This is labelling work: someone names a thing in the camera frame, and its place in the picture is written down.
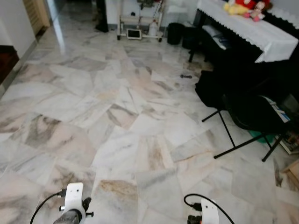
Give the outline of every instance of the plush doll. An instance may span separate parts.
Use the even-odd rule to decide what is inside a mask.
[[[251,9],[254,9],[256,2],[259,0],[229,0],[224,4],[224,10],[230,15],[239,14],[243,15]],[[270,0],[263,0],[268,5]]]
[[[262,10],[265,8],[266,4],[263,1],[259,1],[254,10],[249,10],[243,16],[246,18],[251,17],[254,22],[262,20],[265,16],[262,14]]]

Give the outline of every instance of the black trash bin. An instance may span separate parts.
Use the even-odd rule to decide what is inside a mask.
[[[173,45],[179,44],[182,39],[184,28],[185,28],[184,25],[180,23],[176,23],[176,22],[170,23],[168,25],[167,42]]]
[[[185,49],[192,49],[197,42],[197,29],[186,27],[184,29],[182,46]]]

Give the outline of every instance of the white bottle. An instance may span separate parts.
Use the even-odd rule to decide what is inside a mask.
[[[157,32],[158,32],[158,25],[156,23],[156,20],[154,20],[149,25],[149,36],[157,36]]]

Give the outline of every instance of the marble floor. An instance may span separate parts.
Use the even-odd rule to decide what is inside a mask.
[[[93,30],[90,10],[66,5],[0,100],[0,222],[28,224],[41,200],[83,182],[86,224],[183,224],[196,214],[188,193],[236,224],[298,224],[299,192],[280,173],[296,157],[278,147],[262,163],[268,148],[255,142],[213,159],[231,143],[219,117],[201,122],[214,111],[194,91],[213,69],[204,56],[189,64],[166,40],[118,42]],[[236,142],[250,138],[223,116]],[[53,223],[60,205],[47,202],[36,223]]]

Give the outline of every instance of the wooden door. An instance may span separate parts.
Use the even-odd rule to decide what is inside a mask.
[[[43,27],[42,19],[39,15],[35,0],[23,0],[28,18],[30,20],[34,34],[36,35]]]

